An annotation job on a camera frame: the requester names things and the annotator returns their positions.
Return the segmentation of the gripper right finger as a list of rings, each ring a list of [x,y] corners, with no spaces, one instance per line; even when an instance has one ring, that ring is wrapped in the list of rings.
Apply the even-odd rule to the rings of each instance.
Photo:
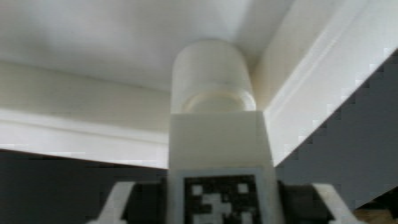
[[[279,183],[284,224],[366,224],[348,209],[330,184]]]

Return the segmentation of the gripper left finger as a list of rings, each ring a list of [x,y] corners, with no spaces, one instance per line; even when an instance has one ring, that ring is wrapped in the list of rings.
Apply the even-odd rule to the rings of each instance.
[[[87,224],[165,224],[161,182],[117,182],[97,217]]]

